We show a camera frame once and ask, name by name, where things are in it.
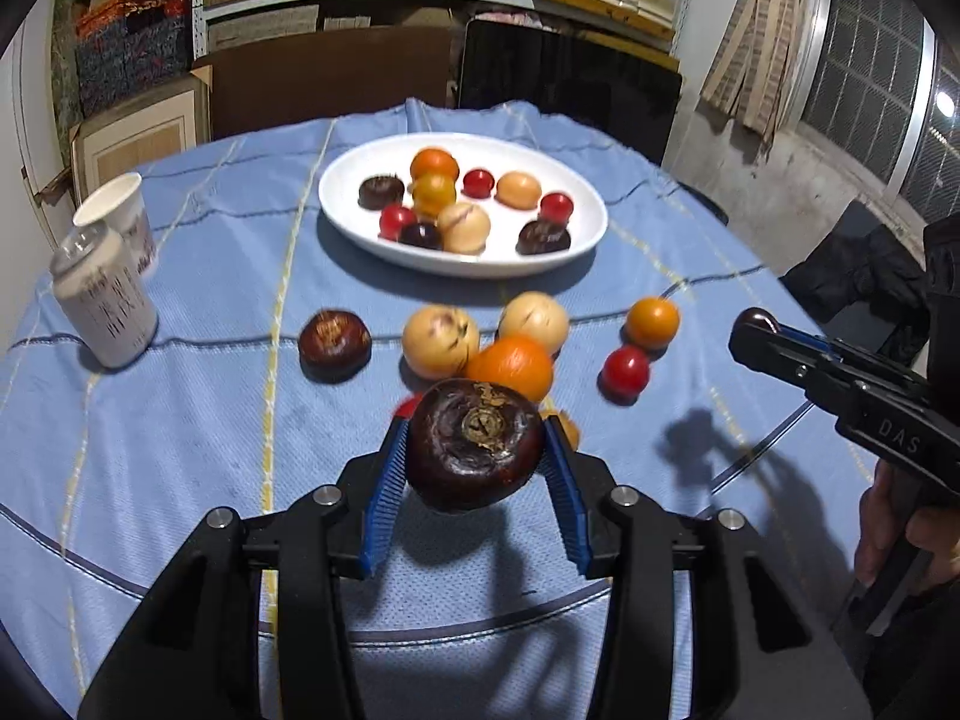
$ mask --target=cup rim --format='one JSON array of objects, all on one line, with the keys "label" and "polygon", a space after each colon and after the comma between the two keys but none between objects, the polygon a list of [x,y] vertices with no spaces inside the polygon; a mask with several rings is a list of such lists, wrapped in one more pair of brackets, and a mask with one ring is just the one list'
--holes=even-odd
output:
[{"label": "cup rim", "polygon": [[73,223],[85,227],[107,218],[133,197],[142,183],[143,177],[138,172],[125,172],[112,178],[80,204],[80,208],[74,212]]}]

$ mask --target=plate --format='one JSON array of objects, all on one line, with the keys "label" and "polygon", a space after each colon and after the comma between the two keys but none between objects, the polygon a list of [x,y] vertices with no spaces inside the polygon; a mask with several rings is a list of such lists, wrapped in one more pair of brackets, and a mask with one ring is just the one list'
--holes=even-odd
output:
[{"label": "plate", "polygon": [[[357,202],[360,184],[372,175],[396,175],[410,184],[410,163],[421,148],[436,146],[449,151],[460,165],[460,179],[474,167],[486,167],[494,178],[509,170],[524,170],[541,182],[544,194],[565,191],[573,198],[573,216],[568,223],[570,248],[550,254],[517,254],[520,228],[536,218],[534,211],[508,208],[492,197],[473,200],[460,193],[459,200],[476,202],[489,215],[491,234],[479,255],[450,254],[386,241],[379,237],[380,213],[361,208]],[[462,278],[515,278],[559,268],[591,251],[607,231],[607,206],[582,175],[539,151],[515,143],[457,132],[395,135],[348,151],[337,158],[320,179],[320,208],[340,232],[354,244],[387,262],[429,274]],[[407,193],[404,205],[412,206]]]}]

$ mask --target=striped curtain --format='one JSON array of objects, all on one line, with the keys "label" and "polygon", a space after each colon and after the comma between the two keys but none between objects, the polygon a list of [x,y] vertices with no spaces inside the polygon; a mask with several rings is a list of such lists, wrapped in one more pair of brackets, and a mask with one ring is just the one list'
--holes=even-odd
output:
[{"label": "striped curtain", "polygon": [[767,145],[779,124],[802,28],[801,0],[737,0],[704,81],[703,99]]}]

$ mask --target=paper cup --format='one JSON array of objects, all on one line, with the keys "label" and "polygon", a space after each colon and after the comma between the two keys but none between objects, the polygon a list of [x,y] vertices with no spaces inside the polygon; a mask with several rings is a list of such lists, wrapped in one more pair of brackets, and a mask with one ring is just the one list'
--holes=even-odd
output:
[{"label": "paper cup", "polygon": [[93,191],[73,215],[73,223],[78,227],[104,220],[120,233],[131,250],[138,274],[150,268],[157,253],[140,192],[141,183],[143,178],[138,172],[118,175]]}]

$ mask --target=blue tablecloth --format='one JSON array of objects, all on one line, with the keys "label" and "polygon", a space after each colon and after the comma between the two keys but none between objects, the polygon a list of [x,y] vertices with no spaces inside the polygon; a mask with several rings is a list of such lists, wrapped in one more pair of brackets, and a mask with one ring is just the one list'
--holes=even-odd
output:
[{"label": "blue tablecloth", "polygon": [[[325,220],[317,180],[349,148],[420,131],[550,154],[600,191],[606,237],[559,271],[469,289],[385,266]],[[43,276],[0,367],[0,620],[69,712],[204,512],[285,508],[378,447],[408,394],[398,338],[425,302],[466,305],[489,335],[513,295],[557,295],[572,329],[551,395],[581,426],[583,450],[672,511],[741,509],[817,608],[836,609],[874,460],[835,435],[827,415],[803,412],[798,389],[731,360],[728,333],[748,306],[815,327],[747,247],[637,153],[525,103],[469,112],[410,100],[210,143],[143,173],[158,240],[151,348],[128,370],[99,372]],[[611,405],[594,380],[626,309],[678,284],[680,335],[637,404]],[[296,336],[320,307],[357,312],[373,335],[371,363],[337,386],[299,370]],[[773,449],[730,471],[791,416]],[[408,497],[386,565],[343,591],[371,720],[448,718],[452,707],[464,718],[584,716],[608,586],[566,560],[541,477],[453,519]],[[677,593],[674,716],[683,717],[682,577]],[[265,712],[277,716],[269,592],[261,619]]]}]

